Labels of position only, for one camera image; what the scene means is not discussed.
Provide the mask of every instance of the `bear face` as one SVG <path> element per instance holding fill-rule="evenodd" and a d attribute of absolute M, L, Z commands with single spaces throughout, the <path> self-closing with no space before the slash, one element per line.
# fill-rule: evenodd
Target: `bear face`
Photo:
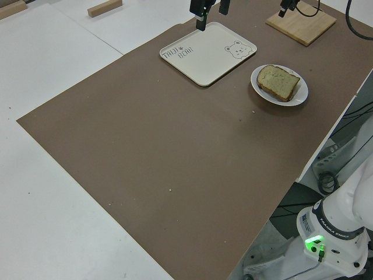
<path fill-rule="evenodd" d="M 248 45 L 241 43 L 240 41 L 235 41 L 233 45 L 225 47 L 225 50 L 233 55 L 234 58 L 241 60 L 252 53 L 252 48 Z"/>

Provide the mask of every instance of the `food on plate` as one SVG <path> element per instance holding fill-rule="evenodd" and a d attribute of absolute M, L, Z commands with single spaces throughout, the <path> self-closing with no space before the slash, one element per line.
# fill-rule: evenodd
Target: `food on plate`
<path fill-rule="evenodd" d="M 267 65 L 260 70 L 256 82 L 265 92 L 283 102 L 288 102 L 293 98 L 299 80 L 299 77 L 278 66 Z"/>

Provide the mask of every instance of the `tray with bear drawing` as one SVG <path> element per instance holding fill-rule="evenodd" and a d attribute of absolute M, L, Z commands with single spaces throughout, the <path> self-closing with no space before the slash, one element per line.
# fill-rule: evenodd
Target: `tray with bear drawing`
<path fill-rule="evenodd" d="M 256 45 L 220 23 L 195 30 L 162 48 L 160 56 L 200 86 L 209 86 L 247 60 Z"/>

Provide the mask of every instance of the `green light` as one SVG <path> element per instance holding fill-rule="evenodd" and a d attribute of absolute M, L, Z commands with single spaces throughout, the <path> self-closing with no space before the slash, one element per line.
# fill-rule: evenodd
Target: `green light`
<path fill-rule="evenodd" d="M 306 243 L 312 243 L 312 242 L 314 242 L 314 241 L 316 241 L 316 240 L 321 240 L 321 239 L 323 239 L 324 237 L 322 236 L 322 235 L 316 235 L 316 236 L 314 236 L 314 237 L 311 237 L 311 238 L 309 238 L 309 239 L 306 239 L 306 240 L 304 240 Z"/>

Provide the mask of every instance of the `white table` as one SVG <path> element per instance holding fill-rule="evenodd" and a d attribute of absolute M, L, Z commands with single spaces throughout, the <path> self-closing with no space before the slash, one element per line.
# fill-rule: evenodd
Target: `white table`
<path fill-rule="evenodd" d="M 16 122 L 192 18 L 189 0 L 124 0 L 89 18 L 87 8 L 100 2 L 37 0 L 0 21 L 1 279 L 171 279 Z M 353 5 L 351 15 L 373 26 L 373 3 Z"/>

